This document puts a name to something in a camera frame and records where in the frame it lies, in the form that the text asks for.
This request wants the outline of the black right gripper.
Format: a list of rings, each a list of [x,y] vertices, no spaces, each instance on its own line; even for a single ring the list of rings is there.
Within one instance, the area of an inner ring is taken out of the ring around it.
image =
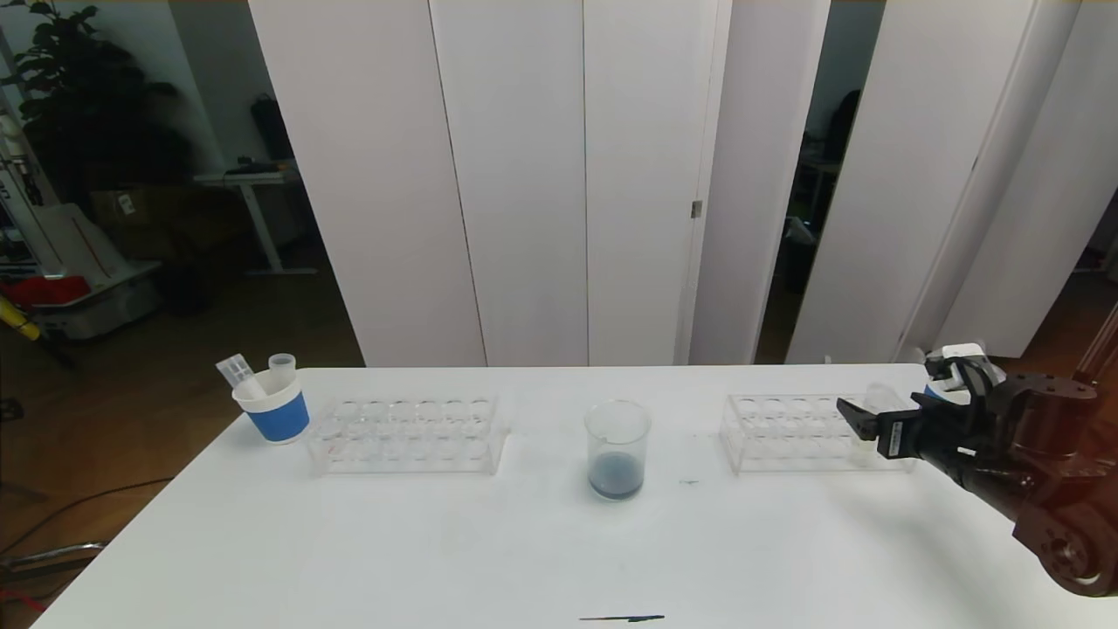
[[[968,438],[966,407],[945,404],[941,398],[921,391],[910,398],[919,409],[874,414],[839,398],[836,410],[861,441],[875,441],[880,435],[878,451],[887,460],[923,460],[951,480],[972,480],[975,457],[959,452]]]

